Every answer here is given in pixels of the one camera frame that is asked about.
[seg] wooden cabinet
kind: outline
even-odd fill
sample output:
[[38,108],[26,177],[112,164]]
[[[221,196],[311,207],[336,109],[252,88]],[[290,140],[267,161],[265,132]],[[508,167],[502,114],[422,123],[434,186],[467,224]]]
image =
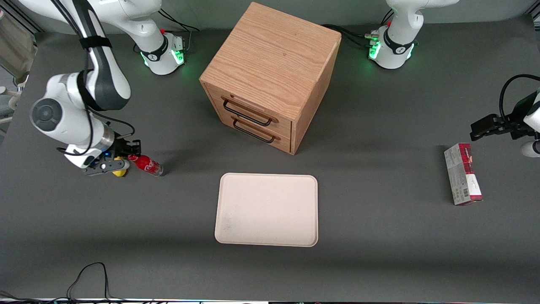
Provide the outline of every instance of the wooden cabinet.
[[294,154],[340,42],[336,31],[252,2],[199,80],[225,125]]

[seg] connector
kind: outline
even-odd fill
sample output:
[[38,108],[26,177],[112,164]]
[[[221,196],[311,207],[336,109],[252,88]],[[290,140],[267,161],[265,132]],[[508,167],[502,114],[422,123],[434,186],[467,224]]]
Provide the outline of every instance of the connector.
[[378,34],[374,34],[373,31],[372,31],[371,34],[365,34],[365,35],[364,35],[364,38],[365,38],[365,39],[369,39],[369,40],[378,41],[378,40],[379,40],[379,35],[378,35]]

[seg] metal drawer handle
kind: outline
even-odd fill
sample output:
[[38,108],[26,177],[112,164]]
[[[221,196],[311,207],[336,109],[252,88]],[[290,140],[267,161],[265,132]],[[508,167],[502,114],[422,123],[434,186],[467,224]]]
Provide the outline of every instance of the metal drawer handle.
[[260,140],[260,141],[262,141],[262,142],[266,142],[266,143],[273,143],[273,142],[274,142],[275,136],[272,136],[271,139],[266,140],[266,139],[264,139],[264,138],[262,138],[262,137],[260,137],[260,136],[258,136],[258,135],[256,135],[256,134],[253,134],[253,133],[249,132],[248,130],[245,130],[245,129],[242,129],[241,127],[238,127],[238,126],[236,125],[237,122],[238,122],[238,120],[234,120],[234,122],[233,122],[233,126],[234,126],[234,128],[235,128],[236,130],[238,130],[238,131],[240,131],[240,132],[242,132],[242,133],[245,133],[245,134],[247,134],[247,135],[249,135],[249,136],[251,136],[251,137],[255,137],[255,138],[257,138],[258,140]]
[[256,120],[256,119],[253,119],[253,118],[251,118],[251,117],[249,117],[249,116],[247,116],[247,115],[245,115],[245,114],[242,114],[242,113],[240,113],[240,112],[238,112],[238,111],[236,111],[236,110],[233,110],[233,109],[227,107],[227,104],[228,104],[228,103],[229,103],[229,100],[228,100],[228,99],[225,99],[225,101],[223,102],[223,107],[225,108],[225,110],[227,110],[227,111],[229,111],[229,112],[231,112],[231,113],[234,113],[234,114],[236,114],[236,115],[238,115],[238,116],[240,116],[240,117],[242,117],[242,118],[245,118],[245,119],[247,119],[247,120],[249,120],[249,121],[251,121],[251,122],[253,122],[253,123],[256,123],[256,124],[261,125],[261,126],[263,126],[263,127],[267,127],[267,126],[270,125],[270,123],[272,122],[272,119],[271,119],[271,118],[269,118],[267,122],[261,122],[261,121],[258,121],[258,120]]

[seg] table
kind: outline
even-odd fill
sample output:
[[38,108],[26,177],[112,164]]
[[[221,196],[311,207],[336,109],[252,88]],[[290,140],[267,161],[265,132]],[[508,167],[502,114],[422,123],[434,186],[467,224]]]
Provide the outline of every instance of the table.
[[[353,27],[367,32],[373,25]],[[111,293],[130,298],[289,301],[540,301],[536,159],[521,141],[472,145],[484,201],[451,202],[443,151],[497,111],[504,82],[538,73],[530,17],[428,24],[409,62],[383,70],[345,40],[325,99],[297,155],[219,122],[198,77],[228,31],[193,34],[187,64],[153,75],[126,35],[112,35],[132,98],[109,113],[131,122],[168,174],[86,177],[29,109],[55,74],[83,67],[74,36],[40,34],[30,79],[0,149],[0,286],[61,296],[79,270],[106,263]],[[510,109],[538,84],[517,81]],[[122,132],[122,126],[114,125]],[[319,182],[313,248],[219,244],[222,174],[311,174]],[[98,298],[89,269],[74,296]]]

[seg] cardboard box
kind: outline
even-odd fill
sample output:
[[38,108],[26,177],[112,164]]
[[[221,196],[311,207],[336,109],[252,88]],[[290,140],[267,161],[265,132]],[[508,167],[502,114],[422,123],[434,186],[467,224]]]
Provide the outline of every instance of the cardboard box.
[[470,143],[458,143],[444,152],[454,205],[465,206],[482,201],[482,193],[473,171]]

